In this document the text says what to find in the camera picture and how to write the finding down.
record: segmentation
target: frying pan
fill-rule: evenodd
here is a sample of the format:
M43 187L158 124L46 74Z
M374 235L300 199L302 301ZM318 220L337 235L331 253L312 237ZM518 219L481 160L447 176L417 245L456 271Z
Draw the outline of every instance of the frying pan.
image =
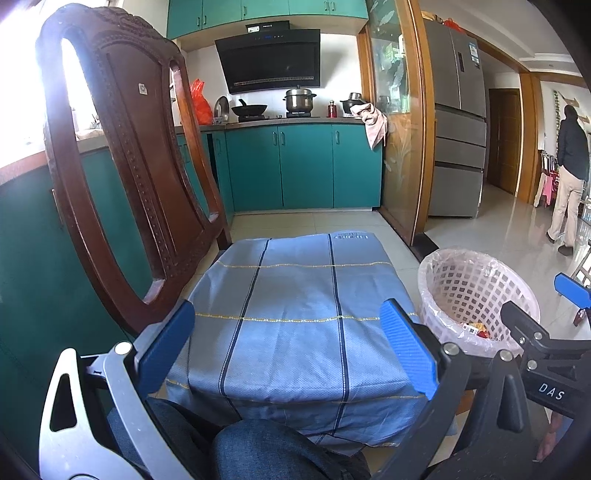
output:
M233 106L232 112L237 114L237 116L257 116L262 115L262 113L266 110L266 105L247 105L244 100L241 98L238 100L242 106Z

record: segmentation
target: trash can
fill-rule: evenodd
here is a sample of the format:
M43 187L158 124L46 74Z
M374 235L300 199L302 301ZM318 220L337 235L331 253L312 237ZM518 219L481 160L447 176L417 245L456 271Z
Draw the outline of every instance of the trash can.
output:
M490 255L440 249L418 269L420 318L441 343L454 342L468 355L494 357L523 350L501 322L501 307L513 301L536 322L540 307L527 283Z

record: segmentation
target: glass panel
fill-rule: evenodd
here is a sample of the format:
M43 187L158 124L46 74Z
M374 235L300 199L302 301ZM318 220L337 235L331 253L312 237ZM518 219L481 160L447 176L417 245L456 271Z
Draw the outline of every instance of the glass panel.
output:
M423 69L414 18L407 0L366 0L376 106L388 117L382 206L411 245L423 183Z

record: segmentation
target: upper cabinet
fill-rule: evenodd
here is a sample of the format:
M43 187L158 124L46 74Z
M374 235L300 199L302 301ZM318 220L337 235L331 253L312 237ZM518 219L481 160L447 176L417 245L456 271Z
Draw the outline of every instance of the upper cabinet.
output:
M331 15L340 15L342 17L367 18L368 9L365 2L357 0L336 0L328 2Z
M330 15L330 21L323 18ZM280 18L291 28L356 35L368 19L365 0L170 0L168 38L180 48L197 50L220 38L246 33L246 25Z
M242 19L289 15L288 0L242 0Z
M202 0L170 0L166 36L177 38L202 29Z
M241 6L241 0L203 0L203 28L238 22Z

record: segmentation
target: red bottle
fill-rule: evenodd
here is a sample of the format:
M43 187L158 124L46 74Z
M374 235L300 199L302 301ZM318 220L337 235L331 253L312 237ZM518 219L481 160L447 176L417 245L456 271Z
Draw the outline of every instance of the red bottle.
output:
M329 105L329 118L336 118L336 105L335 101L331 100Z

